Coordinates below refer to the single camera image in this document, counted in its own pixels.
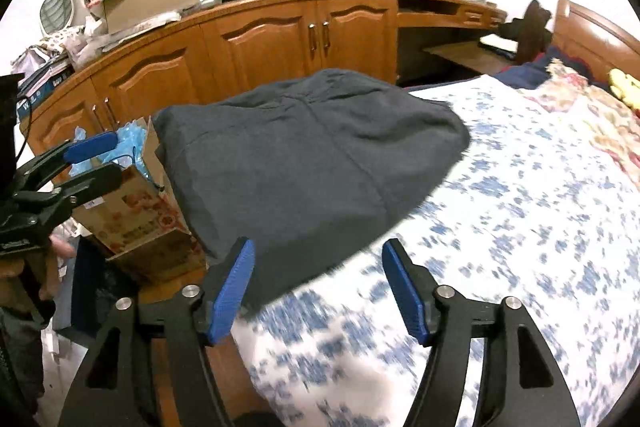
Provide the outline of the person's left hand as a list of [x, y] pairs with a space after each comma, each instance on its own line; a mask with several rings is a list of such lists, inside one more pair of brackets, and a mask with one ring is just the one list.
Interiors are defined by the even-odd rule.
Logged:
[[63, 261], [76, 257], [75, 248], [56, 235], [49, 237], [49, 246], [44, 256], [46, 262], [46, 278], [39, 291], [41, 300], [54, 298], [60, 287], [60, 266]]

